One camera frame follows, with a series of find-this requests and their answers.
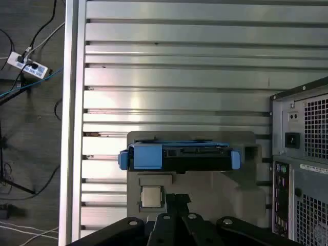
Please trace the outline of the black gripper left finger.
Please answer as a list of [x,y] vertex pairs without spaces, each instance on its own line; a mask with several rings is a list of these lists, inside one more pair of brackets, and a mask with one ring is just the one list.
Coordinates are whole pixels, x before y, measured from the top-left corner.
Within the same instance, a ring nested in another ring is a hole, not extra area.
[[69,245],[176,245],[176,219],[176,198],[168,194],[166,211],[155,221],[126,217]]

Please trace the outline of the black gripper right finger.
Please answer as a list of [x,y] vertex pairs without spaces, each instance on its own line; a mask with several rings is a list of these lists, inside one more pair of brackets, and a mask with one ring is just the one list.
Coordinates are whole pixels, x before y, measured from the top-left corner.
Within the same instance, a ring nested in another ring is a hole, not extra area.
[[177,228],[178,245],[300,245],[244,220],[225,216],[215,223],[189,211],[188,194],[176,195],[176,213],[181,225]]

